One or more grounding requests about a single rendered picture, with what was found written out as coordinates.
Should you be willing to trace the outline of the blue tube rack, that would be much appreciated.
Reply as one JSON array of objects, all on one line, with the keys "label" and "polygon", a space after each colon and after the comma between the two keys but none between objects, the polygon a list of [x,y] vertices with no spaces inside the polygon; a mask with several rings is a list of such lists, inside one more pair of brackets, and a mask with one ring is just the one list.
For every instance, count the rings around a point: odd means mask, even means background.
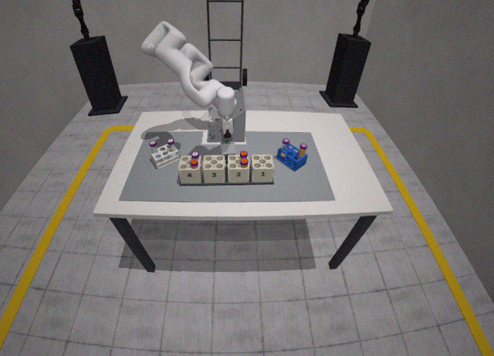
[{"label": "blue tube rack", "polygon": [[[293,148],[289,149],[289,146],[292,146]],[[294,153],[295,151],[293,151],[293,150],[297,150],[298,152],[297,153]],[[281,155],[281,152],[284,155],[286,155],[286,156],[283,157]],[[287,152],[282,151],[282,148],[280,148],[278,150],[278,153],[277,153],[277,158],[282,163],[286,164],[288,167],[290,167],[291,169],[293,169],[294,171],[298,170],[299,168],[301,168],[302,166],[304,166],[306,164],[307,156],[308,155],[305,154],[303,157],[300,157],[299,156],[299,149],[296,148],[296,147],[294,147],[291,144],[288,145]],[[299,158],[299,160],[297,160],[298,158]]]}]

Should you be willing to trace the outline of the beige bucket adapter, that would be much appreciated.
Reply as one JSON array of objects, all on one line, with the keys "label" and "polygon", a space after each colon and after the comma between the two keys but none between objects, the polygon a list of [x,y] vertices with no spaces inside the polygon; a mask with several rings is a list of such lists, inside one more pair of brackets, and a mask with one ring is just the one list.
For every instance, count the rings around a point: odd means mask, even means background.
[{"label": "beige bucket adapter", "polygon": [[[274,165],[271,154],[251,155],[252,182],[272,182]],[[253,174],[252,174],[253,169]]]},{"label": "beige bucket adapter", "polygon": [[205,183],[225,183],[225,156],[204,155],[203,176]]},{"label": "beige bucket adapter", "polygon": [[240,155],[228,155],[228,183],[249,182],[249,166],[242,168]]},{"label": "beige bucket adapter", "polygon": [[193,169],[189,165],[190,160],[192,160],[192,156],[181,156],[178,167],[178,174],[181,180],[181,184],[201,183],[201,178],[200,178],[201,155],[199,155],[198,168],[196,169]]}]

